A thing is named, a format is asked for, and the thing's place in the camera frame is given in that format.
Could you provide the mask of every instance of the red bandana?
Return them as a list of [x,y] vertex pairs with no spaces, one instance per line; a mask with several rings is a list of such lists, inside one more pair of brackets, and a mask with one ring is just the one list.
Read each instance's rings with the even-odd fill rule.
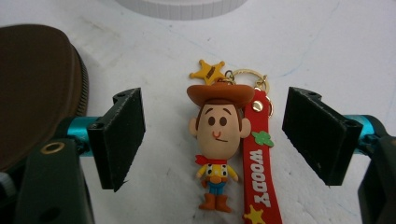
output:
[[200,165],[205,165],[205,164],[227,164],[227,160],[212,160],[208,159],[207,157],[203,155],[196,155],[195,156],[195,163],[200,164]]

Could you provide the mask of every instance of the yellow shirt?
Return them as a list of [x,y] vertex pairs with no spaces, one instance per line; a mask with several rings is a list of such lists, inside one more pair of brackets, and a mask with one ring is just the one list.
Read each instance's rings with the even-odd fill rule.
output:
[[198,173],[206,176],[218,176],[218,177],[227,177],[228,175],[231,178],[235,178],[237,176],[235,170],[227,165],[227,164],[210,164],[207,163],[198,170]]

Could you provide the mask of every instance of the green leaf charm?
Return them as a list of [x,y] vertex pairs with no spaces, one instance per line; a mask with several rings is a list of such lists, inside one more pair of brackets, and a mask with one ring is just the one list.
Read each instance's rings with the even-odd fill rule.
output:
[[274,143],[271,141],[271,135],[266,133],[265,131],[261,131],[259,133],[252,132],[251,133],[254,137],[254,140],[260,146],[267,145],[268,147],[273,147]]

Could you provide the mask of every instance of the brown cowboy hat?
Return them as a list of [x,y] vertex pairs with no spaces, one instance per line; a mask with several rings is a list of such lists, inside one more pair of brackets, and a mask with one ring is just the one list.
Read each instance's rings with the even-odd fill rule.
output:
[[187,88],[190,99],[202,107],[209,100],[226,100],[237,108],[247,105],[254,96],[253,88],[247,85],[230,85],[227,82],[215,82],[211,86],[193,85]]

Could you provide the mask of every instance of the black mechanical holder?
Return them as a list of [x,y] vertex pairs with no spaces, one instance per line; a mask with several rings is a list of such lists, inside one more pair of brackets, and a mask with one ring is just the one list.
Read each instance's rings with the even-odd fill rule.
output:
[[328,186],[343,183],[352,154],[371,158],[358,190],[363,223],[396,221],[396,137],[368,115],[342,116],[315,92],[289,88],[283,131]]
[[18,193],[0,200],[2,223],[94,222],[79,156],[92,153],[102,188],[117,191],[146,131],[139,88],[115,95],[113,102],[101,118],[64,119],[51,140],[10,171],[24,173],[23,181],[13,178]]

